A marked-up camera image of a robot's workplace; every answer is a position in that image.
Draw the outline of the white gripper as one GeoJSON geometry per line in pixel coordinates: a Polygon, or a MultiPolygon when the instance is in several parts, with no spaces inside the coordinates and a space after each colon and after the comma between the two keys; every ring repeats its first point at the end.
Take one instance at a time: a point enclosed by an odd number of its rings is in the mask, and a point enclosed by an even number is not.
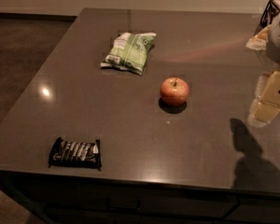
{"type": "MultiPolygon", "coordinates": [[[[280,63],[280,13],[269,28],[266,51],[275,63],[280,63]]],[[[280,112],[280,71],[259,76],[255,97],[249,109],[247,122],[255,128],[270,123],[280,112]]]]}

